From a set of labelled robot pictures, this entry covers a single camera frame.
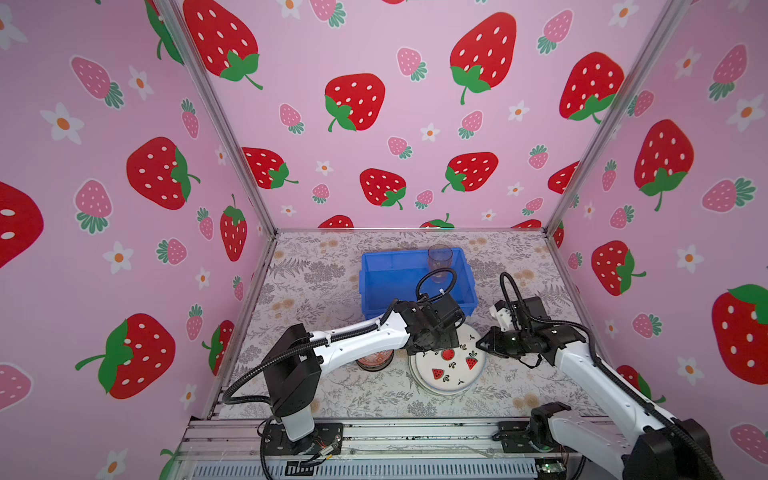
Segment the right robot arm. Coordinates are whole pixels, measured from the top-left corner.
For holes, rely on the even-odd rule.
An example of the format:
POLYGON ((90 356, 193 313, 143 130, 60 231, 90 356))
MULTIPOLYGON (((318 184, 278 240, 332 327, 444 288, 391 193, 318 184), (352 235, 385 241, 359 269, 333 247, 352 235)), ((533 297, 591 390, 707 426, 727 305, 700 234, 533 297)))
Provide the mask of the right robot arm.
POLYGON ((476 346, 499 358, 541 356, 577 383, 618 430, 612 433, 570 406, 551 402, 531 411, 522 435, 531 446, 570 448, 617 479, 721 478, 706 430, 642 396, 600 359, 575 328, 551 326, 523 333, 493 327, 476 346))

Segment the watermelon pattern plate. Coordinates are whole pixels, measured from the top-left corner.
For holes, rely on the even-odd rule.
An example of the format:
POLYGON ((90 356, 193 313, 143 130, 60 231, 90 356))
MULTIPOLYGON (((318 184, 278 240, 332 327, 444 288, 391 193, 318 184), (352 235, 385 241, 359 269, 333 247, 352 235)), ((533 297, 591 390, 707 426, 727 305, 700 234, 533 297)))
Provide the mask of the watermelon pattern plate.
POLYGON ((476 347, 478 331, 468 324, 457 330, 459 345, 440 351, 418 353, 409 360, 415 380, 441 396, 452 396, 470 389, 481 377, 487 354, 476 347))

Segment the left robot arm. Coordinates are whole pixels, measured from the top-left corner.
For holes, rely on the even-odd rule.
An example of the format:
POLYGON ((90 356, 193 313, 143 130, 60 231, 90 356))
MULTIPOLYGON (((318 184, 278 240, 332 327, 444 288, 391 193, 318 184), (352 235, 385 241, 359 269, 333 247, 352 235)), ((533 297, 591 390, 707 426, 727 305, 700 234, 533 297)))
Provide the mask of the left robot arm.
POLYGON ((448 294, 418 301, 393 300, 370 320, 330 331, 291 326, 265 357, 262 371, 270 409, 292 444, 315 434, 311 403, 322 377, 349 363, 384 351, 409 356, 459 345, 464 311, 448 294))

